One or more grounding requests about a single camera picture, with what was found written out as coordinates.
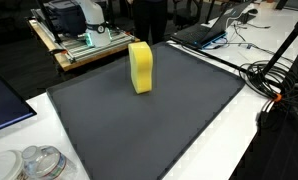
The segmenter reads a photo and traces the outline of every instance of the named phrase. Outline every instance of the person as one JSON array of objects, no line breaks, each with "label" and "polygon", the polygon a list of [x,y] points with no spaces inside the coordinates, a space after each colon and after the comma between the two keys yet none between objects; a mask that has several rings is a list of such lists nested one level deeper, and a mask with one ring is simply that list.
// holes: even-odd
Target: person
[{"label": "person", "polygon": [[151,30],[152,44],[164,40],[167,25],[168,0],[128,0],[132,4],[135,35],[149,43]]}]

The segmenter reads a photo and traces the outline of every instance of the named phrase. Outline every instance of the laptop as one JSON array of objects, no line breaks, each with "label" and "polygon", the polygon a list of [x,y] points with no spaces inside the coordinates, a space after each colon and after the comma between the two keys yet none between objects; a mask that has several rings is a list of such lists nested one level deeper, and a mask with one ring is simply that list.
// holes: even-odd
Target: laptop
[{"label": "laptop", "polygon": [[36,115],[36,112],[0,76],[0,129]]},{"label": "laptop", "polygon": [[228,18],[238,18],[243,10],[246,9],[246,7],[251,3],[251,1],[252,0],[247,0],[246,2],[234,5],[230,8],[228,8],[228,6],[225,6],[218,20],[211,28],[202,26],[200,24],[194,25],[177,33],[174,33],[173,35],[171,35],[170,39],[182,45],[186,45],[190,48],[203,49],[211,42],[214,42],[226,36],[226,28],[229,27],[234,21],[231,19],[228,20]]}]

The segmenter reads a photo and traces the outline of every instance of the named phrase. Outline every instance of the yellow sponge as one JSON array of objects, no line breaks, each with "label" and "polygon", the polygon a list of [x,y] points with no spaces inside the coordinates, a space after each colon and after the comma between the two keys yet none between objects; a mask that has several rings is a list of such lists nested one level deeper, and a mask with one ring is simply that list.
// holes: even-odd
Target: yellow sponge
[{"label": "yellow sponge", "polygon": [[128,45],[131,80],[138,94],[152,89],[152,53],[146,42]]}]

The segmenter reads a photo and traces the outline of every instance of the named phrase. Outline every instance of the black cable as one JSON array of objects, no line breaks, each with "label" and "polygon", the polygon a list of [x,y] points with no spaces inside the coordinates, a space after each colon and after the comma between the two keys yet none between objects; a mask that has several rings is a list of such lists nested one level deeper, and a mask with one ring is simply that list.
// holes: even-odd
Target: black cable
[{"label": "black cable", "polygon": [[253,25],[253,24],[249,24],[247,23],[249,26],[252,26],[252,27],[255,27],[255,28],[259,28],[259,29],[269,29],[271,28],[271,26],[256,26],[256,25]]},{"label": "black cable", "polygon": [[[282,109],[288,109],[288,106],[298,107],[298,88],[295,88],[295,84],[298,83],[297,74],[292,71],[286,71],[284,68],[288,69],[287,66],[277,63],[280,67],[274,66],[267,74],[267,77],[265,77],[262,70],[267,63],[268,61],[257,61],[252,64],[244,64],[242,66],[247,66],[247,71],[239,71],[239,75],[251,89],[266,98],[272,99],[279,105],[278,107]],[[271,87],[272,83],[268,79],[274,79],[278,84],[281,99],[278,98],[280,94]]]},{"label": "black cable", "polygon": [[231,35],[231,37],[230,37],[230,39],[229,39],[229,42],[232,42],[233,40],[235,40],[235,39],[238,37],[238,34],[239,34],[239,32],[240,32],[240,29],[242,29],[242,28],[239,26],[238,22],[235,21],[234,23],[236,23],[235,33],[232,33],[232,35]]},{"label": "black cable", "polygon": [[270,105],[273,103],[274,101],[271,100],[263,111],[268,112]]},{"label": "black cable", "polygon": [[237,28],[236,28],[236,25],[234,24],[233,25],[233,28],[235,29],[235,32],[236,32],[236,34],[238,34],[238,36],[244,41],[244,42],[246,42],[246,39],[245,38],[243,38],[239,33],[238,33],[238,31],[237,31]]},{"label": "black cable", "polygon": [[202,55],[202,54],[200,54],[200,53],[197,53],[197,52],[195,52],[195,51],[193,51],[193,50],[187,48],[187,47],[184,46],[184,45],[181,45],[181,47],[182,47],[183,49],[185,49],[185,50],[191,52],[191,53],[194,53],[194,54],[198,55],[198,56],[207,57],[207,56],[204,56],[204,55]]},{"label": "black cable", "polygon": [[[262,49],[262,48],[256,46],[256,45],[253,44],[253,43],[247,43],[247,42],[242,42],[242,43],[230,43],[230,42],[228,42],[228,43],[214,43],[214,44],[228,44],[228,45],[230,45],[230,44],[237,44],[237,45],[246,44],[246,45],[249,45],[250,47],[254,47],[254,48],[259,49],[259,50],[261,50],[261,51],[264,51],[264,52],[266,52],[266,53],[268,53],[268,54],[272,54],[272,55],[275,54],[274,52],[272,52],[272,51],[270,51],[270,50]],[[286,58],[286,57],[284,57],[284,56],[281,56],[281,58],[283,58],[283,59],[285,59],[285,60],[287,60],[287,61],[289,61],[289,62],[291,62],[291,63],[294,62],[293,60],[291,60],[291,59],[289,59],[289,58]]]}]

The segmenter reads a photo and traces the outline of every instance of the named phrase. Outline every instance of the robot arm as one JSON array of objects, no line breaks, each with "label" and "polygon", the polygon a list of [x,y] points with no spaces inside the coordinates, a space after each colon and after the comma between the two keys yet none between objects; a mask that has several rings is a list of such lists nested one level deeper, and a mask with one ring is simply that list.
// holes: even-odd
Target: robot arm
[{"label": "robot arm", "polygon": [[109,29],[103,17],[103,12],[98,3],[106,0],[76,0],[80,5],[87,24],[86,41],[88,46],[102,47],[110,44]]}]

